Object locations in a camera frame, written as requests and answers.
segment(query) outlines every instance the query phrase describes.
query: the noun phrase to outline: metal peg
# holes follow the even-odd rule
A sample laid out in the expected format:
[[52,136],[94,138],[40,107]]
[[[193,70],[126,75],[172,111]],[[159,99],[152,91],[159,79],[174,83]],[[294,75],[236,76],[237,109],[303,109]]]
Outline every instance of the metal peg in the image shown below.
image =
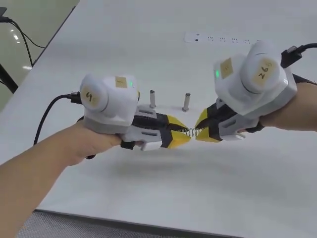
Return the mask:
[[155,91],[150,90],[150,108],[154,109],[155,107]]
[[188,106],[189,106],[189,99],[190,99],[190,93],[186,93],[185,94],[185,101],[184,101],[184,106],[182,108],[183,112],[187,112],[188,111]]

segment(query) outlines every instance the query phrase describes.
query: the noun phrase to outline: label sticker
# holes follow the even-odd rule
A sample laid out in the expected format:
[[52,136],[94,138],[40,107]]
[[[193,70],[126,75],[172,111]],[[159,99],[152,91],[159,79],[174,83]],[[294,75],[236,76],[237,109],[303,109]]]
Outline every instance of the label sticker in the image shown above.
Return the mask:
[[233,73],[231,58],[226,59],[220,64],[220,71],[222,79],[225,79]]
[[81,94],[83,95],[82,99],[84,99],[90,106],[94,108],[98,106],[100,97],[92,93],[89,87],[84,87]]
[[115,77],[115,86],[117,88],[127,88],[127,79],[125,77]]
[[268,58],[263,58],[260,61],[259,68],[252,81],[259,87],[263,87],[266,81],[272,76],[275,69],[275,61]]

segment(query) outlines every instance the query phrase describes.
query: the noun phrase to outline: power strip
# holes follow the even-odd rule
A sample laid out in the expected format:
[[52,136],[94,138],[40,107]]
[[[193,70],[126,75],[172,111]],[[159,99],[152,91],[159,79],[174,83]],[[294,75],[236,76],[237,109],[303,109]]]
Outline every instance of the power strip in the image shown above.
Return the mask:
[[218,36],[216,34],[208,33],[186,32],[184,41],[187,43],[209,43],[219,45],[251,45],[259,40]]

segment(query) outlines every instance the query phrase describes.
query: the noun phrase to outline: white table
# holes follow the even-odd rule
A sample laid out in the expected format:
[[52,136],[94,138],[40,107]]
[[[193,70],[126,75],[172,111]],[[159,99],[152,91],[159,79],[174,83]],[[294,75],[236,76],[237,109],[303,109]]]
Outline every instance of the white table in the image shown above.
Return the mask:
[[[315,42],[314,1],[82,0],[0,114],[0,163],[32,146],[49,102],[95,76],[133,74],[141,102],[193,126],[216,95],[212,63],[247,46],[186,44],[186,31],[269,39],[282,51]],[[316,52],[293,71],[314,77]],[[183,113],[184,94],[192,94]],[[64,100],[41,138],[74,123]],[[317,135],[266,128],[243,142],[153,152],[112,149],[68,168],[39,209],[248,238],[317,235]]]

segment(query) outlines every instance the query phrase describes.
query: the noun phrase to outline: spring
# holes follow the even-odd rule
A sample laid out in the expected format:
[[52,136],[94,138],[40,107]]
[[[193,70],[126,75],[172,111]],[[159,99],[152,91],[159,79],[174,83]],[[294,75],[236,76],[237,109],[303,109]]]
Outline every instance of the spring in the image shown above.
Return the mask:
[[196,137],[202,130],[203,129],[187,128],[187,129],[180,130],[180,132],[190,137]]

